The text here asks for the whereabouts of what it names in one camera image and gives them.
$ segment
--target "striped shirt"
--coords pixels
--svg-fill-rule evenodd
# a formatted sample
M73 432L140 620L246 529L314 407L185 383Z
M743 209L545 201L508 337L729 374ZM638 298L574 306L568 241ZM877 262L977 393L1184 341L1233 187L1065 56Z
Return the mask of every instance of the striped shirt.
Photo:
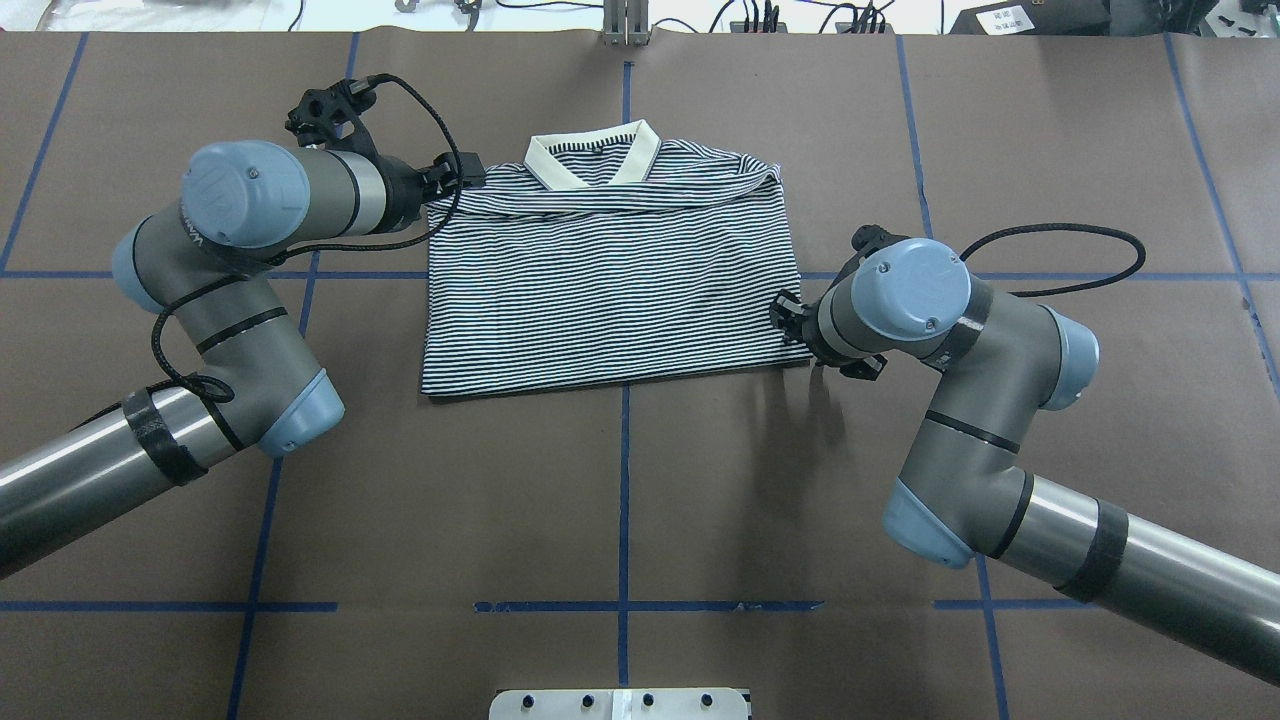
M449 199L429 206L438 222ZM644 120L538 136L430 241L422 392L492 395L805 359L777 165Z

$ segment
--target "white collar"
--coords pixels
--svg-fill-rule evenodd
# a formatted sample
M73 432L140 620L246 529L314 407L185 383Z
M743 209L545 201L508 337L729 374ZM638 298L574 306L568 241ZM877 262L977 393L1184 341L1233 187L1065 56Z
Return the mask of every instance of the white collar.
M625 126L604 128L591 132L579 132L567 135L535 135L529 141L529 152L525 154L525 167L534 174L547 190L579 190L590 187L577 176L568 172L552 155L550 149L563 143L591 143L609 140L631 138L631 150L627 151L622 167L609 179L607 184L622 184L641 182L649 174L653 159L658 154L658 133L653 132L649 123L636 120Z

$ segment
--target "grid line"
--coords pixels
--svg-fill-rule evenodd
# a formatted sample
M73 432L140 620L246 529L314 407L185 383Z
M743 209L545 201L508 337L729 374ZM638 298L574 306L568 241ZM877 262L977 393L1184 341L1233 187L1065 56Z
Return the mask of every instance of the grid line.
M1199 131L1196 129L1196 120L1192 118L1190 105L1187 102L1187 92L1183 88L1183 74L1178 69L1178 53L1174 50L1172 35L1165 33L1165 54L1169 58L1169 72L1174 78L1174 90L1178 94L1178 105L1183 111L1183 122L1187 124L1187 135L1190 137L1192 150L1196 152L1196 163L1199 165L1201 176L1204 178L1204 188L1208 192L1210 202L1213 205L1213 215L1217 225L1222 231L1222 242L1226 243L1226 254L1231 258L1231 268L1235 270L1240 292L1248 304L1249 319L1253 325L1253 336L1258 341L1258 350L1262 352L1262 361L1267 368L1267 379L1271 380L1271 391L1276 400L1280 400L1280 375L1276 374L1275 355L1271 352L1271 343L1267 342L1267 333L1262 328L1258 318L1258 304L1253 300L1253 291L1245 278L1244 265L1240 263L1240 251L1235 245L1235 236L1231 234L1231 225L1226 222L1226 213L1222 210L1222 200L1217 193L1217 183L1213 182L1213 173L1208 168L1204 158L1204 147L1201 145Z
M248 602L151 600L6 600L0 612L244 612ZM337 612L337 602L262 602L259 612Z
M72 55L72 64L67 68L67 77L63 78L63 88L58 94L58 102L54 104L49 124L45 126L45 137L41 138L40 149L36 150L36 160L31 164L31 174L27 176L27 184L22 188L18 210L13 215L13 224L9 225L9 236L5 238L4 249L0 250L0 272L9 265L9 255L13 252L14 243L18 242L22 219L27 214L27 202L31 201L31 195L36 190L36 181L40 179L40 170L45 167L45 155L49 154L49 146L54 141L54 131L58 129L58 120L63 117L63 109L67 106L67 96L70 95L72 83L76 82L76 73L79 70L79 63L84 56L84 45L87 44L88 33L82 32L79 42L76 44L76 54Z
M820 600L627 600L627 612L813 612ZM612 600L562 600L477 602L480 615L502 612L620 612L623 603Z
M915 164L915 186L920 195L920 219L924 224L924 234L933 237L933 219L929 215L929 204L924 195L924 163L920 159L920 140L915 126L915 109L911 102L911 79L906 65L906 46L902 36L895 37L897 44L897 64L902 79L902 106L906 114L908 135L911 140L911 160ZM996 612L991 605L991 585L987 580L987 562L979 555L975 562L978 568L978 589L982 597L982 619L987 630L987 655L991 661L991 676L995 683L996 710L1000 720L1009 720L1009 700L1005 693L1005 670L1000 660L1000 637L996 634Z
M984 281L1051 281L1083 282L1111 277L1111 273L974 273ZM310 270L271 270L266 274L273 281L305 281L312 277ZM317 281L425 281L426 270L316 270ZM1125 282L1277 282L1280 273L1137 273ZM0 278L33 281L109 281L110 270L0 270ZM829 281L836 273L827 270L801 272L803 281Z
M346 77L351 77L356 69L356 58L360 53L360 33L351 33L351 44L347 50ZM316 282L320 279L320 251L311 252L311 263L306 272L306 290L302 293L302 309L298 311L298 334L306 338L307 325L311 322L311 301L315 297ZM244 609L244 623L241 628L241 644L236 656L236 670L232 675L230 697L227 701L227 720L236 720L239 716L239 703L244 689L244 676L248 671L248 657L253 644L253 625L259 612L259 597L262 591L262 577L266 573L266 555L271 538L271 523L275 518L275 501L279 497L280 477L284 473L284 459L271 462L271 475L268 479L266 503L262 509L262 525L257 537L257 551L253 556L253 574L250 579L248 603Z
M1097 605L1089 605L1071 600L1069 597L1057 598L1023 598L1023 600L934 600L934 610L1094 610Z
M631 122L630 60L622 63L622 123ZM622 413L618 425L618 687L631 684L631 383L622 383Z

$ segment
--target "black cable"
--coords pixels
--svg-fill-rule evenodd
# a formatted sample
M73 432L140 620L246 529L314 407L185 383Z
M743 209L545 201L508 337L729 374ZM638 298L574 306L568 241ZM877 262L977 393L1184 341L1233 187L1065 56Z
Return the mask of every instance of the black cable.
M431 108L430 102L428 102L426 99L424 99L416 90L413 90L413 86L404 82L404 79L389 73L379 73L376 76L370 76L369 78L366 78L366 81L369 82L370 87L378 87L379 85L387 82L398 85L402 90L404 90L404 92L407 92L411 97L413 97L413 100L416 100L417 104L421 105L431 115L431 119L434 119L435 124L440 128L440 135L444 136L444 141L449 145L449 152L453 155L453 165L454 168L458 168L458 170L461 172L462 158L458 151L458 145L457 142L453 141L453 135L449 133L448 126L444 124L444 118L442 118L440 114L435 111L435 108ZM462 182L460 179L453 188L453 200L452 202L449 202L449 208L445 210L444 218L442 218L440 222L434 228L430 228L422 234L403 242L388 242L383 245L348 245L338 242L315 242L311 245L297 246L293 247L292 250L280 252L279 255L275 255L274 258L269 259L268 263L271 265L279 265L285 260L288 260L289 258L294 258L297 255L302 255L306 252L316 252L320 250L369 252L369 251L399 250L403 247L411 247L440 232L440 229L444 228L444 225L447 225L449 220L453 219L453 214L457 211L458 202L461 200L462 200ZM160 310L160 314L156 315L155 324L151 327L151 355L155 356L156 365L160 366L160 370L163 370L164 374L169 377L169 379L161 380L160 383L156 383L154 386L148 386L147 387L148 393L156 392L157 389L163 389L166 387L180 387L206 402L221 404L221 402L230 402L232 400L236 398L236 391L233 391L229 384L218 378L214 378L211 375L201 375L198 373L192 373L189 375L182 375L180 373L178 373L178 370L174 369L173 364L169 363L169 359L164 354L161 337L164 334L165 323L169 320L170 316L173 316L173 314L179 307L187 305L188 302L198 300L209 295L210 292L214 292L215 290L227 287L232 283L242 282L244 279L247 278L239 275L225 275L179 297L178 300L170 302L169 305L164 306ZM84 423L81 423L81 425L86 423L92 423L93 420L102 418L104 415L114 411L118 407L120 407L119 402L108 406L96 413L90 419L84 420Z
M660 20L658 20L658 22L653 23L653 26L652 26L652 27L658 27L658 26L660 26L662 23L678 23L678 24L682 24L682 26L687 27L689 29L691 29L691 31L694 31L694 32L698 32L696 29L694 29L694 26L691 26L691 24L686 23L685 20L682 20L682 19L680 19L680 18L662 18Z
M876 4L872 0L867 0L867 8L863 9L860 15L854 13L854 22L845 32L859 35L870 32L876 26L877 15L879 15L879 10L876 9Z
M716 12L716 19L712 20L712 27L707 32L716 32L716 24L719 23L719 19L724 14L724 10L728 10L728 6L732 5L733 3L737 3L737 0L724 0L724 4L721 5L721 9Z
M1065 295L1068 292L1079 292L1082 290L1093 290L1096 287L1108 286L1111 283L1117 283L1129 275L1137 273L1142 265L1147 261L1147 249L1142 245L1142 241L1137 237L1115 228L1106 228L1101 225L1085 225L1080 223L1041 223L1036 225L1018 225L1014 228L1005 228L1002 231L996 231L987 237L983 237L966 247L964 252L960 254L960 260L968 260L970 255L977 252L983 246L995 242L1002 237L1009 237L1011 234L1027 234L1038 232L1053 232L1053 231L1070 231L1070 232L1083 232L1089 234L1102 234L1107 237L1114 237L1116 240L1123 240L1133 246L1134 251L1138 254L1133 264L1120 270L1114 275L1105 277L1100 281L1089 281L1078 284L1069 284L1062 287L1051 287L1048 290L1024 290L1019 292L1011 292L1016 297L1047 297L1050 295Z
M465 0L454 0L458 10L467 17L467 29L463 32L475 32L476 26L480 24L480 8L484 6L484 0L475 0L474 3L466 3Z
M169 363L169 359L165 357L164 347L160 345L160 337L164 333L164 324L179 307L193 300L198 300L215 290L227 287L232 283L238 283L243 279L244 278L239 275L227 275L198 290L188 292L169 305L165 305L164 309L160 310L160 314L156 315L156 322L151 327L151 355L155 356L156 364L160 365L164 374L169 375L169 379L173 380L175 386L209 402L230 402L232 400L236 400L236 391L232 389L232 386L210 375L201 375L197 373L183 377L174 369L173 364Z
M178 387L178 383L173 382L172 379L160 380L157 383L148 384L143 389L143 392L146 392L147 395L155 395L155 393L160 392L161 389L168 389L170 387ZM97 413L93 413L92 415L90 415L88 418L86 418L84 420L82 420L81 424L76 425L72 429L74 430L77 428L83 428L84 425L92 423L93 420L97 420L99 418L105 418L106 415L114 413L115 410L119 410L120 405L122 405L120 402L113 402L111 405L108 405L106 407L99 410Z
M431 115L431 119L435 120L436 127L440 128L440 135L444 136L444 142L449 145L449 152L453 154L453 167L458 168L458 170L461 172L462 156L458 154L458 143L453 141L453 135L449 133L448 126L444 124L444 118L442 118L440 114L435 111L435 108L433 108L431 104L426 101L426 99L424 99L416 90L413 90L413 86L404 82L398 76L393 76L390 73L379 73L376 76L369 76L367 79L369 85L372 87L378 87L379 85L390 82L398 85L401 90L403 90L404 92L408 92L408 95L413 100L416 100L417 104L421 105L422 109L425 109ZM404 247L412 247L435 236L435 233L440 232L440 229L444 228L444 225L447 225L449 220L453 219L453 214L457 211L458 202L461 201L462 201L462 182L460 181L453 188L453 201L449 204L449 208L444 211L444 217L440 219L440 222L436 223L434 228L429 228L422 234L410 240L404 240L401 242L385 242L380 245L356 245L346 242L312 242L311 245L300 245L291 250L285 250L284 252L280 252L279 255L275 255L274 258L269 259L268 263L271 265L279 265L285 260L288 260L289 258L305 255L315 250L338 250L343 252L374 252L383 250L403 250Z
M298 20L302 19L302 9L307 6L307 0L298 0L298 14L293 17L293 22L289 23L289 29L284 32L293 32L293 28L298 27Z
M506 0L497 0L499 8L511 8L512 10L529 10L532 8L547 8L549 5L572 5L575 8L596 8L604 9L604 5L595 5L593 3L577 3L576 0L548 0L547 3L530 3L529 5L512 5Z
M827 17L823 18L822 24L818 26L818 35L822 35L822 31L827 29L827 23L831 22L831 17L835 15L841 8L849 8L850 10L852 10L854 12L854 23L858 22L858 5L854 5L852 3L840 3L838 5L833 5L831 8L831 12L827 13Z

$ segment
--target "label sticker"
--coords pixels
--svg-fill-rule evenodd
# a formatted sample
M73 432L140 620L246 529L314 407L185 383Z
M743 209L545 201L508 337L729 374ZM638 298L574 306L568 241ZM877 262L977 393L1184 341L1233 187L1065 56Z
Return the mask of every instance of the label sticker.
M1027 17L1027 10L1021 5L988 10L978 13L975 17L982 23L982 29L987 31L987 35L1011 35L1036 29L1036 26L1032 24L1032 19Z

